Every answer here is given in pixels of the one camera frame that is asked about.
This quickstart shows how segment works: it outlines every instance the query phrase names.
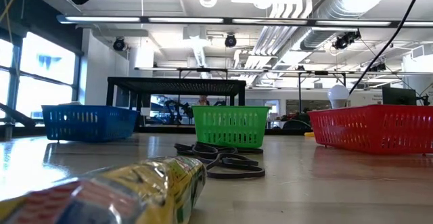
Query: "ceiling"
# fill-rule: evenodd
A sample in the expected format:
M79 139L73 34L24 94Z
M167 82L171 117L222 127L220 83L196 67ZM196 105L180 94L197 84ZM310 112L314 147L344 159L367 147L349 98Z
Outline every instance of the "ceiling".
M90 0L84 5L75 5L69 0L44 0L64 14L98 15L98 16L218 16L218 17L268 17L271 8L259 9L250 3L232 3L231 0L217 0L214 7L207 8L199 0ZM411 0L381 0L378 5L369 10L362 18L365 19L401 19ZM433 0L417 0L409 16L411 20L431 20L433 16ZM161 24L101 24L99 30L145 29L149 32L158 51L155 62L158 66L175 66L178 61L186 61L193 57L193 50L182 45L183 27L185 25ZM233 59L237 49L251 49L260 36L262 26L221 26L205 25L207 37L211 39L210 46L204 48L207 58ZM362 39L352 44L347 50L336 51L331 43L326 43L324 52L314 52L303 64L307 70L341 69L356 70L359 64L368 62L374 53L380 51L392 36L394 29L363 28L360 30ZM234 33L237 47L226 48L224 45L227 33ZM114 36L105 36L112 41ZM129 41L139 44L139 37L129 37ZM401 69L402 55L408 48L418 47L422 42L433 42L432 29L403 29L394 42L394 48L385 51L386 64L391 70ZM169 72L154 72L154 76L171 76Z

